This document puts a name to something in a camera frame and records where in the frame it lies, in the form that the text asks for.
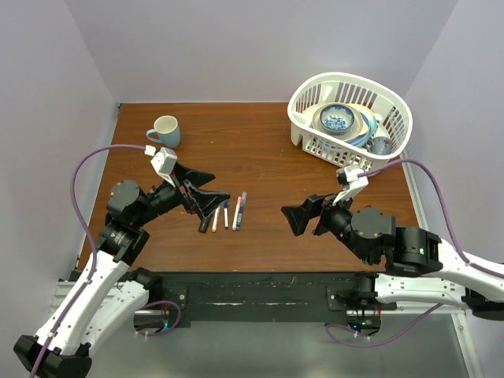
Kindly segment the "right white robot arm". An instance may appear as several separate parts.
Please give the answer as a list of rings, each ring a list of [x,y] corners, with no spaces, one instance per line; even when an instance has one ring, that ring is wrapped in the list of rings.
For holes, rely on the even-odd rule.
[[[329,232],[367,265],[385,264],[382,273],[358,274],[349,291],[336,295],[338,301],[355,309],[396,302],[446,304],[502,321],[502,279],[464,263],[432,232],[398,226],[395,217],[371,206],[353,212],[351,204],[334,195],[312,195],[300,206],[281,209],[294,235],[303,234],[316,218],[314,235]]]

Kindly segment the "black orange highlighter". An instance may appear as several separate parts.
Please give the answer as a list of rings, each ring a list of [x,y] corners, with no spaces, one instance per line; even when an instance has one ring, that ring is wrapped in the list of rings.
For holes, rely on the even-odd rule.
[[[209,223],[210,223],[210,217],[204,218],[199,225],[198,231],[201,233],[206,233],[209,227]]]

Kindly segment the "white yellow pen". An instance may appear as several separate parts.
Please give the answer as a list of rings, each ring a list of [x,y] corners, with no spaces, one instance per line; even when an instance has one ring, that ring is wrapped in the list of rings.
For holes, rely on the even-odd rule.
[[[215,233],[217,231],[218,224],[219,224],[220,212],[221,212],[221,208],[217,207],[213,213],[213,223],[212,223],[212,228],[211,228],[212,233]]]

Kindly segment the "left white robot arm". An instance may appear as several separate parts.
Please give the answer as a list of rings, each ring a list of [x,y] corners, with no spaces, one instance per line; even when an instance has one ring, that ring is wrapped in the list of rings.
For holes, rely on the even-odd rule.
[[[205,220],[230,197],[202,189],[214,180],[211,173],[176,163],[160,175],[163,182],[148,192],[133,180],[112,188],[96,254],[50,319],[13,348],[32,377],[85,377],[98,348],[122,323],[142,307],[161,304],[162,279],[146,269],[133,271],[115,296],[107,297],[146,245],[145,224],[177,206]]]

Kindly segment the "white pink pen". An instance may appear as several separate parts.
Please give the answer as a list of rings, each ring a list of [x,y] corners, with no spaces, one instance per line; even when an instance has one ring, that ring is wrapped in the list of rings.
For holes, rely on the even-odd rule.
[[[241,206],[241,201],[242,201],[242,197],[239,196],[237,198],[236,204],[235,204],[235,212],[234,212],[233,222],[232,222],[232,231],[236,231],[237,230],[238,216],[239,216],[239,209],[240,209],[240,206]]]

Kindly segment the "dark blue pen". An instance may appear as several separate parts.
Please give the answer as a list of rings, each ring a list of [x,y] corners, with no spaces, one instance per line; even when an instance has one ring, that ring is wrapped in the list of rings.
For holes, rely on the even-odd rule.
[[[241,196],[241,201],[239,204],[239,213],[237,216],[237,224],[236,224],[236,231],[239,231],[241,228],[241,224],[243,222],[243,212],[244,212],[244,207],[246,204],[246,197],[247,197],[247,192],[244,191]]]

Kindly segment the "grey pen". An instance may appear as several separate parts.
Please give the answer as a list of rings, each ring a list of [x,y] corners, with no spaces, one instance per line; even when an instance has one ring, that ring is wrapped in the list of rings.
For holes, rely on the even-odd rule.
[[[224,206],[224,228],[229,228],[229,220],[228,220],[228,207]]]

